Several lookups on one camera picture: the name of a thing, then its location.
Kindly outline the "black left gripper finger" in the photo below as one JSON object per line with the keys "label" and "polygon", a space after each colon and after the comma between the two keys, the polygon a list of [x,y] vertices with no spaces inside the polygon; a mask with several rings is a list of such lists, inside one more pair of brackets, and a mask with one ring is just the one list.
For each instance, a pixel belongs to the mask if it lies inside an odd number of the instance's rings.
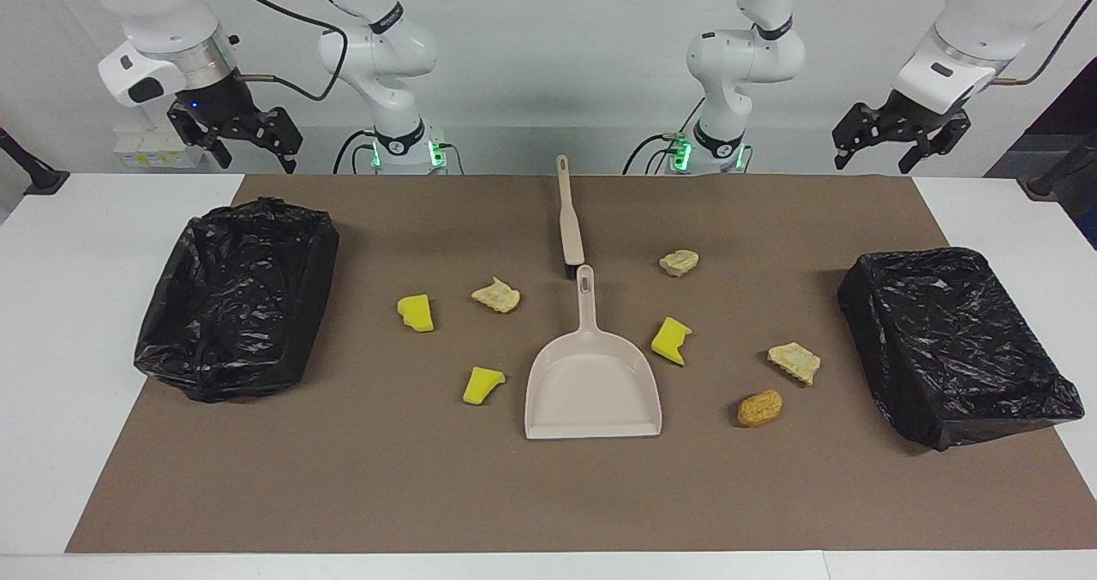
{"label": "black left gripper finger", "polygon": [[900,158],[897,163],[900,172],[907,175],[921,159],[932,155],[950,153],[955,147],[955,143],[963,138],[970,127],[971,121],[968,120],[966,111],[958,111],[954,116],[945,121],[945,126],[936,130],[934,135],[928,135],[925,130],[917,130],[915,144]]}
{"label": "black left gripper finger", "polygon": [[836,170],[845,170],[853,153],[885,143],[886,138],[880,127],[882,111],[871,109],[863,103],[853,104],[842,120],[833,128],[833,143],[836,149],[834,164]]}

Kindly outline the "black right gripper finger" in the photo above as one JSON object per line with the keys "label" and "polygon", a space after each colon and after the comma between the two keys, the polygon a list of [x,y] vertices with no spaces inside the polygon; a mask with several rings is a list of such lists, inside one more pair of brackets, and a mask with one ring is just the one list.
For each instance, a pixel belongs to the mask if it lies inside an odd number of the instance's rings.
{"label": "black right gripper finger", "polygon": [[244,135],[247,143],[273,153],[285,174],[297,171],[297,153],[304,138],[285,107],[244,114]]}
{"label": "black right gripper finger", "polygon": [[181,101],[176,100],[167,111],[167,116],[181,143],[185,146],[197,146],[207,151],[215,159],[222,169],[231,166],[231,152],[224,146],[216,129],[203,130],[196,120],[194,120],[184,109]]}

